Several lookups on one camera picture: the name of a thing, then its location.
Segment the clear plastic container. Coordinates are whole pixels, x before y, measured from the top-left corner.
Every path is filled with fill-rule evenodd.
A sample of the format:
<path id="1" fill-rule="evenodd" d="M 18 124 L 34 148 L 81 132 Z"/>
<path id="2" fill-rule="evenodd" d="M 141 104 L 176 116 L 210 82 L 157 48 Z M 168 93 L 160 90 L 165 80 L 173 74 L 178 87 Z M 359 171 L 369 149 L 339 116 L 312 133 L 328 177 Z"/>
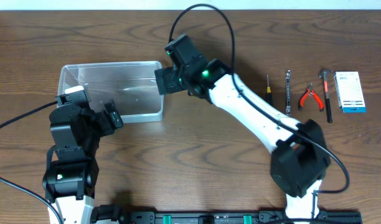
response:
<path id="1" fill-rule="evenodd" d="M 98 112 L 113 100 L 124 123 L 162 121 L 164 97 L 154 71 L 158 61 L 83 63 L 62 67 L 57 94 L 81 85 L 90 107 Z"/>

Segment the small black orange hammer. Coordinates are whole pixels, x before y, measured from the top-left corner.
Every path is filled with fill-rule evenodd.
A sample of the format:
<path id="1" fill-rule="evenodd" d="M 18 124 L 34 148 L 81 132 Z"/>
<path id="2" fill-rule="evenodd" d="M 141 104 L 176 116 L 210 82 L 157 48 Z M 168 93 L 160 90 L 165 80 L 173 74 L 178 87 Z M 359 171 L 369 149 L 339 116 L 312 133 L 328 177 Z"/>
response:
<path id="1" fill-rule="evenodd" d="M 322 70 L 319 74 L 319 78 L 322 78 L 324 85 L 324 96 L 326 104 L 326 113 L 327 113 L 327 122 L 332 123 L 332 113 L 331 113 L 331 104 L 328 90 L 328 79 L 327 76 L 331 73 L 330 70 Z"/>

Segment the white blue cardboard box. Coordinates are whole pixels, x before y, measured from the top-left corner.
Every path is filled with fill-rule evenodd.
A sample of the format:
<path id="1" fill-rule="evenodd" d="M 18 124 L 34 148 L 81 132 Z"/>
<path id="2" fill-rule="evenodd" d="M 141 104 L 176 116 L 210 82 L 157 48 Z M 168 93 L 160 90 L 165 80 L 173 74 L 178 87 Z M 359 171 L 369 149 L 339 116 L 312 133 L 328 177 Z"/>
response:
<path id="1" fill-rule="evenodd" d="M 365 113 L 366 106 L 358 72 L 335 72 L 339 108 L 343 113 Z"/>

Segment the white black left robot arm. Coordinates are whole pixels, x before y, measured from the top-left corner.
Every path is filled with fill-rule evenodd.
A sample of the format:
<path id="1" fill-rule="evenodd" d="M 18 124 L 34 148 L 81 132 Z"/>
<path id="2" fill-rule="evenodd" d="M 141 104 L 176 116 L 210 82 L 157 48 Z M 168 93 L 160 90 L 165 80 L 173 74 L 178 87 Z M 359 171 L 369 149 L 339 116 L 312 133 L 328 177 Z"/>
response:
<path id="1" fill-rule="evenodd" d="M 95 154 L 100 139 L 123 127 L 114 101 L 95 112 L 81 90 L 56 97 L 49 115 L 55 144 L 47 153 L 43 188 L 52 204 L 51 223 L 93 223 L 99 166 Z"/>

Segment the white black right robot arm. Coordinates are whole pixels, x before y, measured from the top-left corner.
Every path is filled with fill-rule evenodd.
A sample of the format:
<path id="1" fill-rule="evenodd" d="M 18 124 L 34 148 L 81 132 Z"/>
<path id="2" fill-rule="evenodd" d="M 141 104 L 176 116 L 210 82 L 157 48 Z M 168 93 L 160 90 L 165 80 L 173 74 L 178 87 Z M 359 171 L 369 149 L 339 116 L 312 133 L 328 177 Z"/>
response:
<path id="1" fill-rule="evenodd" d="M 288 218 L 318 216 L 319 188 L 331 162 L 316 122 L 279 112 L 219 60 L 193 57 L 154 74 L 160 95 L 186 90 L 232 115 L 263 143 L 271 155 L 271 178 L 286 194 Z"/>

